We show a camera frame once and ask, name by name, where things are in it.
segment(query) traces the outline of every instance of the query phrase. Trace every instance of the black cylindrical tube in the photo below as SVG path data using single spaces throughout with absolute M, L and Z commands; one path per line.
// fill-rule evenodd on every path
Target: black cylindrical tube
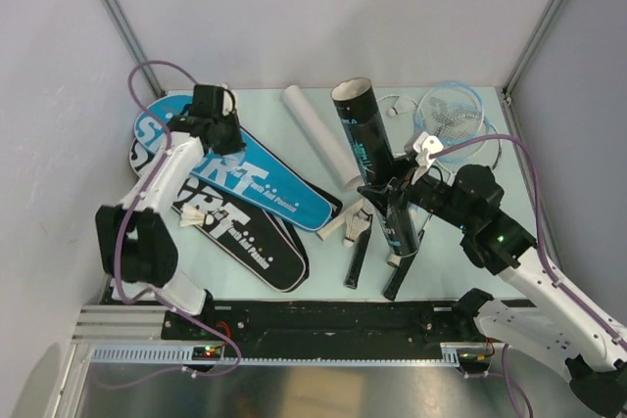
M 331 99 L 366 186 L 387 184 L 393 176 L 394 156 L 370 80 L 346 80 L 332 90 Z M 415 254 L 417 244 L 409 212 L 390 210 L 377 212 L 390 249 L 398 256 Z

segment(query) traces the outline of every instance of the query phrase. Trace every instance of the white cylindrical tube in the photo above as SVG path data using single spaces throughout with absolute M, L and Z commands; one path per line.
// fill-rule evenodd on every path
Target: white cylindrical tube
M 348 144 L 341 143 L 326 127 L 301 87 L 290 85 L 281 95 L 283 103 L 299 122 L 316 151 L 334 170 L 340 187 L 354 190 L 363 185 L 362 176 Z

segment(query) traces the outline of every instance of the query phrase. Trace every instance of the racket grip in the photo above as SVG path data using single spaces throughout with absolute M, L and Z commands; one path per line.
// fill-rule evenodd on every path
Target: racket grip
M 403 281 L 405 281 L 405 277 L 410 271 L 411 264 L 415 259 L 415 255 L 416 254 L 404 257 L 401 260 L 401 264 L 399 264 L 399 267 L 394 270 L 394 274 L 390 278 L 390 282 L 383 292 L 383 297 L 388 301 L 393 302 L 396 299 L 396 296 L 401 289 L 401 285 L 403 284 Z
M 368 249 L 368 242 L 370 241 L 370 233 L 372 232 L 372 226 L 365 229 L 360 234 L 360 237 L 355 244 L 355 251 L 353 252 L 353 259 L 351 259 L 351 266 L 349 272 L 346 275 L 344 286 L 351 289 L 356 289 L 358 282 L 360 281 L 360 274 L 362 273 L 363 259 L 365 258 L 365 252 Z

